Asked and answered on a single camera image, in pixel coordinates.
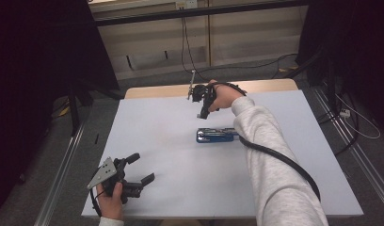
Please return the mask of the person's left hand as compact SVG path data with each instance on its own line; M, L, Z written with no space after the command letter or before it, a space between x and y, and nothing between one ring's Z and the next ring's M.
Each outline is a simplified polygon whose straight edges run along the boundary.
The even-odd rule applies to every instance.
M120 198L122 194L122 183L116 183L111 196L108 196L105 193L102 184L98 184L96 190L99 194L98 203L101 208L102 216L104 218L123 220L122 201Z

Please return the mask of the blue case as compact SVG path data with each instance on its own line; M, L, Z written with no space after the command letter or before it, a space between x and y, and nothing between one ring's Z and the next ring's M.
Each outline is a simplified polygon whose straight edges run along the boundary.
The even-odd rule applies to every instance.
M232 142L238 138L234 128L199 128L196 133L198 143Z

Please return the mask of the black horizontal bar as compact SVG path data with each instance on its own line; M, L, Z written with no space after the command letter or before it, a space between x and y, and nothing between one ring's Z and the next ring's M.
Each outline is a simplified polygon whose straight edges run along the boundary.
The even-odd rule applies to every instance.
M220 7L181 9L165 12L155 12L133 16L116 16L103 19L96 19L96 26L109 26L117 24L134 24L169 19L217 15L226 13L245 12L253 10L266 10L276 8L292 8L308 6L313 0L270 0L260 3L238 4Z

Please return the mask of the black stand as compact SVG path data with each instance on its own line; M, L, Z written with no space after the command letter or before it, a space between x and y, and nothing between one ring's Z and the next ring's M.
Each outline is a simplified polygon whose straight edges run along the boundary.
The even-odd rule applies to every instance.
M320 47L311 58L298 66L296 70L288 73L286 78L293 79L303 72L307 74L308 82L311 86L319 86L321 83L326 84L328 104L331 110L335 110L335 67L328 50Z
M81 128L81 120L78 113L77 104L82 106L92 106L94 100L89 93L91 90L98 91L104 96L107 96L113 100L122 100L123 95L116 93L111 89L106 89L102 86L94 84L87 79L73 79L69 84L69 106L72 116L72 136L74 137L77 131Z

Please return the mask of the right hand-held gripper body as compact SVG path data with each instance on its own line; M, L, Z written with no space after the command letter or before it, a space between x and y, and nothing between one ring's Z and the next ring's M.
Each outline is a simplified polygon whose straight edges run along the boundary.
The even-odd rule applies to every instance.
M193 102L200 102L202 99L208 99L213 101L216 98L214 85L213 84L194 85L196 72L197 72L196 70L192 71L192 77L190 80L190 85L187 93L187 100L192 100Z

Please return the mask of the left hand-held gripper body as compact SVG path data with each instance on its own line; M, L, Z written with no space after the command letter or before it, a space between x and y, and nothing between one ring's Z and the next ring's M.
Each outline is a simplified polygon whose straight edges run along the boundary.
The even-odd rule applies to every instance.
M91 190L98 184L102 184L104 191L111 196L117 182L122 183L121 201L123 204L128 202L129 198L139 198L143 189L141 183L129 183L125 180L125 162L126 158L107 157L102 165L96 169L87 185L87 189Z

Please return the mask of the white table cover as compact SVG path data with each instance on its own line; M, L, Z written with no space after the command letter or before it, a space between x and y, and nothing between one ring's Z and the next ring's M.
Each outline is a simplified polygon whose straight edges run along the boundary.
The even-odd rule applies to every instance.
M253 93L276 117L300 166L314 179L330 218L359 216L361 207L300 90ZM246 154L239 141L202 144L200 128L230 128L229 109L198 118L201 105L185 97L120 101L104 157L139 159L125 178L155 179L124 207L127 218L252 218L254 197Z

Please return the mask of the white wall socket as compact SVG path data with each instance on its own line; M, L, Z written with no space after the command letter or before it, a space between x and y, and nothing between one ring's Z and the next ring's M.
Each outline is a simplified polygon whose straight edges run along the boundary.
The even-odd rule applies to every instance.
M198 0L177 0L175 2L176 9L192 9L198 7Z

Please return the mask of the aluminium floor rail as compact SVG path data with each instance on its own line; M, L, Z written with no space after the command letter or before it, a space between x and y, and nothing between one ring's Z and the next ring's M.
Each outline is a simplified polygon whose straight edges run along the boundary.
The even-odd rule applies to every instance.
M60 162L55 179L49 189L49 192L42 204L34 226L49 226L51 218L55 212L57 202L59 200L62 188L67 178L70 165L73 160L74 153L76 152L81 137L84 133L85 124L82 122L77 129L73 130L71 140L66 149L63 159Z
M315 93L315 97L318 99L320 105L326 111L326 115L329 117L329 120L332 122L333 126L344 141L346 146L344 153L350 152L352 154L364 175L366 176L367 180L371 184L372 188L375 190L377 196L384 204L384 178L379 174L378 170L375 168L375 165L370 161L364 152L364 149L360 146L357 139L354 137L354 135L358 132L358 129L350 126L347 122L347 119L342 118L339 113L333 113L331 111L328 104L328 97L324 91L315 89L313 92ZM346 109L352 110L354 113L357 113L360 117L362 117L361 113L356 111L350 105L347 105L339 96L336 96L336 100L345 105Z

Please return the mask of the person's right hand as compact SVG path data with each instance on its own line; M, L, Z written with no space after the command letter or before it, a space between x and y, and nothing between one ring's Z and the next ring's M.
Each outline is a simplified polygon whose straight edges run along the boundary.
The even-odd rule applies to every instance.
M209 84L213 84L216 92L216 98L209 107L210 112L217 111L220 108L229 108L236 99L243 97L240 91L230 86L216 84L216 80L214 79L212 79Z

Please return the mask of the black curtain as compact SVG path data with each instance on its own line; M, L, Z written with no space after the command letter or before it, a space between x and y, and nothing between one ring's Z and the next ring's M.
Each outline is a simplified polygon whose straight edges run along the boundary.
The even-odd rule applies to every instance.
M335 74L384 127L384 0L313 0L296 63L328 50Z
M48 129L54 101L118 82L89 0L0 0L0 209Z

